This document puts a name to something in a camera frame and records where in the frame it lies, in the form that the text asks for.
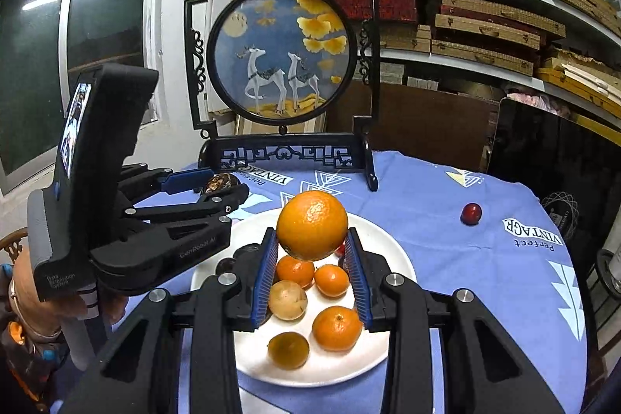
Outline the person left hand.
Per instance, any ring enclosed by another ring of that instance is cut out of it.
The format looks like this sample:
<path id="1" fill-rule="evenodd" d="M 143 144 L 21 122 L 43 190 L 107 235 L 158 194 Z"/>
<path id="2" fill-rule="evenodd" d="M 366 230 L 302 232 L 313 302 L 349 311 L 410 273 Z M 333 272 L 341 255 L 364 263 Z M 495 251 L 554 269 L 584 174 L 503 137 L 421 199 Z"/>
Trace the person left hand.
<path id="1" fill-rule="evenodd" d="M 15 261 L 13 282 L 21 319 L 37 335 L 51 337 L 60 329 L 61 317 L 78 319 L 87 313 L 85 301 L 77 294 L 56 300 L 39 300 L 28 246 L 23 247 Z"/>

